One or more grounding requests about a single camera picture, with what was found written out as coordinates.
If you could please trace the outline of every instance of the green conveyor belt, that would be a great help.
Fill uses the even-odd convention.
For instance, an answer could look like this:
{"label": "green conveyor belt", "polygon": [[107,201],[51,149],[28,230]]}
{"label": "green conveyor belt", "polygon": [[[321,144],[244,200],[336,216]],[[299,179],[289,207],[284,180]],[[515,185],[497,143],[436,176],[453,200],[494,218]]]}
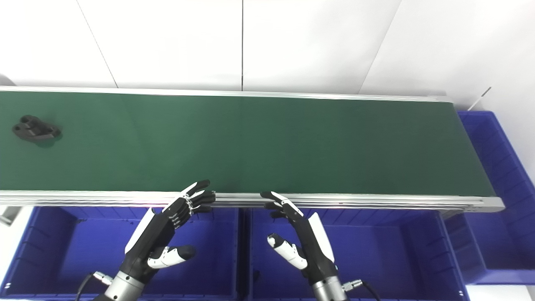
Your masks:
{"label": "green conveyor belt", "polygon": [[[39,144],[23,115],[56,124]],[[451,103],[0,92],[0,189],[493,196]]]}

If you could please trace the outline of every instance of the white wall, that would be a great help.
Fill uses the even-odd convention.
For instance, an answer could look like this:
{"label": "white wall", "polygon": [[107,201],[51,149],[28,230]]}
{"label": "white wall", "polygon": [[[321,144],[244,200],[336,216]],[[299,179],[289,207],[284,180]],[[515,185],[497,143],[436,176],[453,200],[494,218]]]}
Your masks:
{"label": "white wall", "polygon": [[115,86],[76,1],[1,0],[0,43],[19,86]]}
{"label": "white wall", "polygon": [[535,2],[403,0],[361,94],[448,95],[496,113],[535,179]]}

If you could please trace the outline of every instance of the white floor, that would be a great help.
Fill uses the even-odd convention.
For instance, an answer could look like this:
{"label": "white floor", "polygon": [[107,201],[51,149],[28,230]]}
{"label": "white floor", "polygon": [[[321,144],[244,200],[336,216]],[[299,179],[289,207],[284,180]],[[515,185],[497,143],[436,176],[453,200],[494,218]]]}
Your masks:
{"label": "white floor", "polygon": [[[13,254],[26,228],[32,207],[23,208],[13,225],[0,224],[0,280],[3,280]],[[533,301],[528,288],[523,285],[469,285],[471,301]]]}

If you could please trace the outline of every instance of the white fingertip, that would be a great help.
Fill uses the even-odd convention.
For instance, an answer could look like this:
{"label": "white fingertip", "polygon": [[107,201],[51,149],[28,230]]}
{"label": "white fingertip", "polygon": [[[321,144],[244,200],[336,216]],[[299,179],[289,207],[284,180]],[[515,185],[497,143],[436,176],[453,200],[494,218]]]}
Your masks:
{"label": "white fingertip", "polygon": [[130,249],[135,245],[141,234],[143,234],[143,231],[145,231],[145,228],[148,226],[152,218],[156,215],[154,212],[154,209],[149,208],[141,221],[139,221],[139,224],[134,230],[134,233],[132,233],[132,236],[130,237],[130,240],[125,246],[125,254],[130,251]]}
{"label": "white fingertip", "polygon": [[267,237],[267,243],[271,246],[271,247],[274,247],[275,246],[275,239],[272,238],[272,237]]}
{"label": "white fingertip", "polygon": [[173,249],[172,251],[169,251],[169,247],[165,247],[164,251],[162,252],[162,255],[160,255],[159,258],[149,258],[147,260],[147,264],[149,267],[153,269],[161,269],[166,268],[170,266],[174,266],[177,264],[181,264],[182,262],[186,261],[186,259],[180,257],[178,255],[178,250]]}
{"label": "white fingertip", "polygon": [[314,212],[308,221],[312,227],[314,235],[316,236],[319,247],[322,249],[323,255],[325,255],[325,257],[329,258],[334,263],[334,254],[333,249],[331,248],[331,242],[327,237],[327,233],[325,232],[325,228],[323,228],[323,223],[319,218],[318,213]]}
{"label": "white fingertip", "polygon": [[267,243],[269,243],[269,245],[292,266],[298,269],[304,269],[308,266],[307,260],[299,256],[297,247],[295,245],[290,245],[288,242],[283,242],[280,246],[275,248],[273,247],[275,246],[275,239],[270,237],[267,238]]}

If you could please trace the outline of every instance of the robot finger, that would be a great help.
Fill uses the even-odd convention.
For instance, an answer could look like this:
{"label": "robot finger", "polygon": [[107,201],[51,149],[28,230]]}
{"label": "robot finger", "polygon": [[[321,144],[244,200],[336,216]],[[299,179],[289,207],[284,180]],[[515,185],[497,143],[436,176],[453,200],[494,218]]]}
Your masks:
{"label": "robot finger", "polygon": [[277,233],[269,234],[267,236],[267,243],[292,266],[300,270],[308,266],[303,250],[295,244],[285,240]]}
{"label": "robot finger", "polygon": [[212,207],[209,205],[199,205],[193,209],[193,213],[208,213],[212,212]]}
{"label": "robot finger", "polygon": [[191,198],[192,206],[197,207],[201,204],[211,204],[216,201],[215,191],[200,191]]}
{"label": "robot finger", "polygon": [[195,182],[192,185],[188,186],[186,189],[182,190],[181,193],[187,194],[189,196],[193,195],[195,192],[205,189],[210,185],[210,180],[202,180],[199,182]]}
{"label": "robot finger", "polygon": [[161,269],[180,264],[193,256],[195,256],[195,248],[191,245],[165,247],[153,252],[147,264],[153,269]]}
{"label": "robot finger", "polygon": [[283,197],[282,195],[278,194],[277,192],[273,191],[263,191],[260,193],[260,196],[264,199],[270,199],[274,200],[275,202],[282,205],[283,201],[289,201],[286,197]]}
{"label": "robot finger", "polygon": [[280,219],[281,217],[287,217],[287,216],[286,216],[286,213],[281,212],[281,211],[272,211],[272,212],[269,212],[269,216],[270,216],[272,219]]}
{"label": "robot finger", "polygon": [[281,211],[281,212],[283,211],[282,205],[277,203],[277,202],[264,203],[264,208],[268,209],[268,210],[278,210],[278,211]]}

